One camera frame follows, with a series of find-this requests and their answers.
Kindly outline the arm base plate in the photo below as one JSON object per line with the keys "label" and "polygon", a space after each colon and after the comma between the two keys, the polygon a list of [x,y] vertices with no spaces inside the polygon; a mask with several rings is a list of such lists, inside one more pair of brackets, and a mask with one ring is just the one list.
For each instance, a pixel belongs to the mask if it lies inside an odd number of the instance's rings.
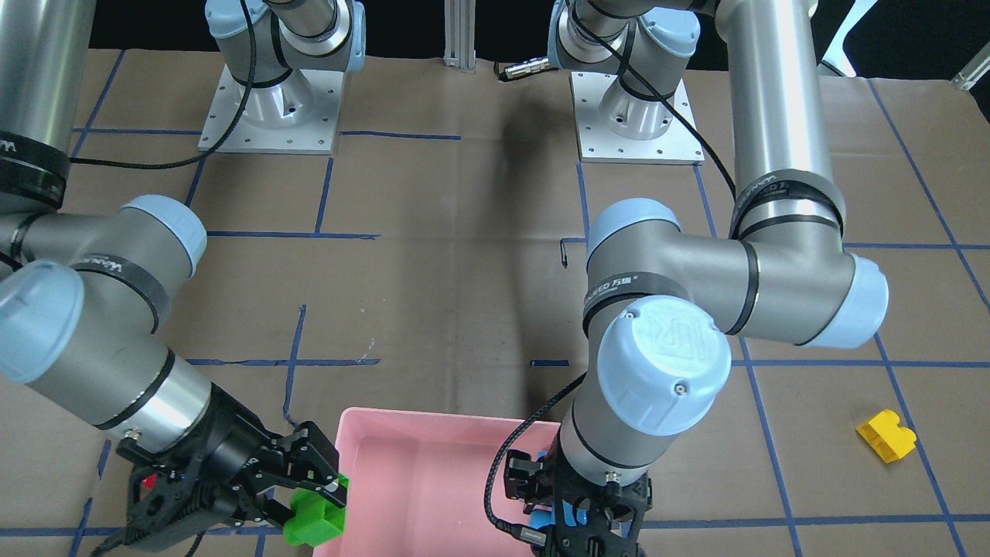
{"label": "arm base plate", "polygon": [[662,106],[635,98],[615,75],[572,73],[575,126],[583,162],[692,165],[700,141]]}
{"label": "arm base plate", "polygon": [[295,70],[281,84],[254,89],[219,152],[331,155],[344,77],[336,71]]}

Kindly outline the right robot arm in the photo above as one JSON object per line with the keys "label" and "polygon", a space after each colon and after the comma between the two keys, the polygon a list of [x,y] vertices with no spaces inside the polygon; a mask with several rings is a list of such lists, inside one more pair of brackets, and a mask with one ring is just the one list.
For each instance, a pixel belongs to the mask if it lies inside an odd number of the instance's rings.
{"label": "right robot arm", "polygon": [[93,1],[2,3],[2,373],[116,439],[133,464],[126,525],[94,550],[198,547],[268,523],[293,545],[343,533],[347,477],[311,421],[279,435],[155,333],[207,233],[142,195],[107,217],[61,213]]}

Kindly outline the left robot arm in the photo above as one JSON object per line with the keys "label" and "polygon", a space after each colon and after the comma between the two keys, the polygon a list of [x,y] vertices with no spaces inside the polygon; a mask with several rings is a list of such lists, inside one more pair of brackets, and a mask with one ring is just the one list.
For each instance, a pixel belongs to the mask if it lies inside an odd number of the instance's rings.
{"label": "left robot arm", "polygon": [[814,51],[814,1],[558,1],[551,64],[614,73],[639,103],[673,96],[710,15],[727,43],[736,177],[727,237],[687,235],[671,209],[608,206],[587,237],[586,373],[499,448],[483,508],[538,556],[640,556],[648,470],[714,405],[728,337],[855,349],[889,286],[844,248]]}

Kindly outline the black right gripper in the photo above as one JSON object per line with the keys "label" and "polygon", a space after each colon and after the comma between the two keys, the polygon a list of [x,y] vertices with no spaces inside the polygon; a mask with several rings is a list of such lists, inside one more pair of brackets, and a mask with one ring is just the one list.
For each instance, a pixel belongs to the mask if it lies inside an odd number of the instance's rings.
{"label": "black right gripper", "polygon": [[[158,475],[155,489],[139,483]],[[162,552],[218,523],[269,525],[283,530],[296,514],[265,496],[272,487],[314,491],[337,508],[349,491],[340,455],[312,421],[283,437],[218,385],[200,422],[173,448],[139,457],[128,478],[126,525],[121,543]]]}

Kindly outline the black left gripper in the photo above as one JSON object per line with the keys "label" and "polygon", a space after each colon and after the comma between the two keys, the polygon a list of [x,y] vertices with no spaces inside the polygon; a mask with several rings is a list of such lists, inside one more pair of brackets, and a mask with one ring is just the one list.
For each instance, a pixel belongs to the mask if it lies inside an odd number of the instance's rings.
{"label": "black left gripper", "polygon": [[[525,452],[509,450],[503,473],[506,497],[527,498],[531,474],[540,469]],[[548,526],[534,530],[524,523],[503,522],[507,535],[526,543],[535,556],[644,556],[639,534],[646,512],[653,507],[653,483],[645,473],[628,486],[621,486],[615,473],[606,483],[591,489],[589,521],[583,528]]]}

